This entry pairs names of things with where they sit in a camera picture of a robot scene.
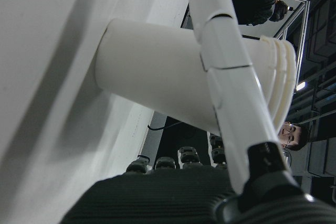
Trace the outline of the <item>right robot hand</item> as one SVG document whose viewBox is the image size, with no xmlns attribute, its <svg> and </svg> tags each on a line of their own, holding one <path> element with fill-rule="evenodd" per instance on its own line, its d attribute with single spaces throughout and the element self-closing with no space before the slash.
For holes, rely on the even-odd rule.
<svg viewBox="0 0 336 224">
<path fill-rule="evenodd" d="M 190 164 L 96 182 L 62 223 L 335 223 L 290 173 L 232 0 L 190 0 L 226 169 Z"/>
</svg>

